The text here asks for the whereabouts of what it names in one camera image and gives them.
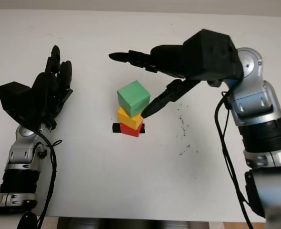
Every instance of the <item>cable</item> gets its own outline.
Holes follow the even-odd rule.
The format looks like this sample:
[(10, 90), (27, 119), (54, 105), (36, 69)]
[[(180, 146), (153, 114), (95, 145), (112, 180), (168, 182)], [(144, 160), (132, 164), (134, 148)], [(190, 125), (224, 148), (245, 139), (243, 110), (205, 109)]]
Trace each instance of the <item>cable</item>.
[(225, 127), (224, 127), (224, 130), (223, 130), (223, 137), (225, 137), (225, 132), (226, 132), (226, 129), (227, 129), (227, 124), (228, 124), (228, 119), (230, 117), (230, 111), (227, 110), (227, 115), (226, 115), (226, 121), (225, 121)]
[(46, 142), (47, 146), (50, 148), (50, 161), (51, 161), (51, 166), (52, 166), (50, 186), (49, 186), (49, 190), (48, 190), (48, 193), (46, 196), (45, 205), (44, 205), (42, 213), (37, 221), (38, 222), (37, 228), (40, 229), (43, 224), (43, 221), (44, 221), (44, 218), (45, 218), (45, 215), (47, 212), (47, 208), (49, 206), (50, 199), (51, 199), (51, 197), (53, 195), (53, 191), (54, 191), (54, 184), (55, 184), (56, 172), (57, 172), (57, 159), (56, 159), (56, 153), (55, 153), (54, 147), (59, 145), (62, 142), (62, 140), (58, 140), (54, 144), (51, 144), (50, 141), (42, 133), (40, 133), (39, 131), (33, 131), (33, 132), (35, 134), (37, 134), (38, 136), (40, 136)]
[(219, 123), (219, 111), (220, 111), (221, 106), (228, 99), (229, 95), (239, 86), (239, 84), (241, 84), (242, 81), (243, 81), (243, 74), (241, 75), (241, 78), (228, 90), (228, 92), (226, 92), (226, 94), (222, 97), (222, 99), (217, 104), (215, 114), (214, 114), (214, 119), (215, 119), (215, 124), (216, 124), (217, 130), (218, 130), (218, 134), (219, 134), (219, 137), (220, 137), (220, 140), (221, 140), (223, 156), (224, 156), (226, 166), (227, 166), (228, 172), (230, 174), (231, 180), (233, 181), (233, 184), (235, 186), (236, 194), (237, 194), (237, 197), (238, 197), (238, 201), (239, 201), (242, 213), (244, 215), (244, 218), (245, 218), (245, 221), (246, 221), (248, 227), (250, 229), (254, 229), (254, 227), (252, 226), (251, 221), (250, 221), (250, 219), (247, 215), (245, 206), (244, 206), (244, 202), (246, 202), (247, 204), (249, 204), (249, 203), (246, 201), (246, 199), (244, 198), (243, 194), (240, 191), (238, 179), (236, 177), (236, 172), (235, 172), (234, 166), (232, 164), (231, 157), (230, 157), (229, 152), (227, 150), (225, 139), (224, 139), (226, 128), (227, 128), (227, 123), (228, 123), (228, 118), (226, 120), (226, 124), (225, 124), (225, 128), (224, 128), (223, 133), (222, 133), (220, 123)]

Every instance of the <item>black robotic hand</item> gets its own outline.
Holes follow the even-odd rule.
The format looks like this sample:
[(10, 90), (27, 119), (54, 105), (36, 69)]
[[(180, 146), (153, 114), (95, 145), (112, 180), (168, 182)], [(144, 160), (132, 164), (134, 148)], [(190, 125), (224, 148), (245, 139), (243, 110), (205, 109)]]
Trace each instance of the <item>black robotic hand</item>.
[(60, 50), (55, 45), (45, 72), (37, 76), (31, 88), (17, 82), (0, 86), (2, 107), (16, 122), (29, 130), (38, 130), (41, 123), (54, 129), (54, 119), (73, 92), (70, 89), (71, 79), (71, 62), (60, 65)]
[(149, 72), (162, 72), (176, 79), (142, 112), (146, 118), (158, 112), (168, 102), (175, 102), (201, 81), (218, 87), (224, 79), (238, 80), (243, 75), (238, 51), (228, 35), (201, 30), (183, 45), (161, 45), (151, 54), (136, 51), (109, 55), (115, 61), (129, 62)]

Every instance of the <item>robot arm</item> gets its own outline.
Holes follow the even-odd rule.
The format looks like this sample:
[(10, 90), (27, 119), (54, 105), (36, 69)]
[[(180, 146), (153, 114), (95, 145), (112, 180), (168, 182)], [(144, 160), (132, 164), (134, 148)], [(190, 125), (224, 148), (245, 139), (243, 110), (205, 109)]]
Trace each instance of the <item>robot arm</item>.
[[(50, 143), (51, 132), (56, 128), (54, 119), (72, 93), (71, 72), (69, 61), (60, 65), (60, 50), (54, 46), (45, 72), (37, 76), (31, 88), (17, 82), (0, 86), (3, 109), (20, 124), (0, 186), (0, 229), (37, 229), (43, 223), (57, 166), (53, 149), (57, 143)], [(37, 205), (37, 181), (48, 154), (53, 172), (46, 203), (37, 221), (31, 210)]]
[[(202, 30), (183, 45), (158, 46), (150, 55), (113, 53), (110, 58), (185, 79), (170, 83), (142, 112), (144, 118), (175, 102), (200, 81), (212, 87), (225, 82), (231, 93), (222, 101), (231, 109), (251, 168), (245, 173), (250, 207), (266, 218), (268, 229), (281, 229), (281, 108), (273, 87), (262, 78), (260, 54), (250, 48), (236, 49), (225, 34)], [(239, 190), (237, 195), (241, 204)]]

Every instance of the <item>white table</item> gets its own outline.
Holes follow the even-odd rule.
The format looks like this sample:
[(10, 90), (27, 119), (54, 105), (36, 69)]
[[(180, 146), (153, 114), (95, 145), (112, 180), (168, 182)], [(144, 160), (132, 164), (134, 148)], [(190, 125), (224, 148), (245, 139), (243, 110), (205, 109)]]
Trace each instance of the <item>white table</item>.
[[(63, 143), (56, 148), (58, 171), (48, 215), (244, 220), (213, 120), (225, 86), (218, 89), (201, 83), (147, 119), (146, 134), (139, 138), (111, 131), (117, 121), (119, 88), (139, 80), (155, 97), (173, 79), (111, 61), (108, 54), (180, 44), (202, 28), (231, 35), (236, 47), (258, 50), (264, 58), (264, 79), (272, 83), (281, 103), (281, 18), (0, 10), (0, 85), (17, 81), (31, 86), (55, 44), (61, 59), (73, 65), (74, 92), (53, 133), (54, 140)], [(222, 124), (225, 116), (222, 110)], [(0, 104), (0, 184), (16, 127)], [(244, 190), (248, 168), (232, 118), (226, 139)], [(36, 213), (45, 201), (49, 180), (46, 160), (38, 182)], [(253, 221), (263, 221), (249, 212)]]

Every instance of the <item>yellow cube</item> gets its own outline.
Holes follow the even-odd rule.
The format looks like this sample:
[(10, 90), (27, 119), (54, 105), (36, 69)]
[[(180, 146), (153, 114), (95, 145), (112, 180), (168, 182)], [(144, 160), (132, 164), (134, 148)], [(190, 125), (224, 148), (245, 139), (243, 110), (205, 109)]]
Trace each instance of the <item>yellow cube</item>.
[(140, 114), (137, 114), (133, 118), (130, 118), (128, 114), (122, 109), (122, 107), (118, 109), (117, 116), (120, 123), (127, 125), (133, 130), (136, 130), (144, 120)]

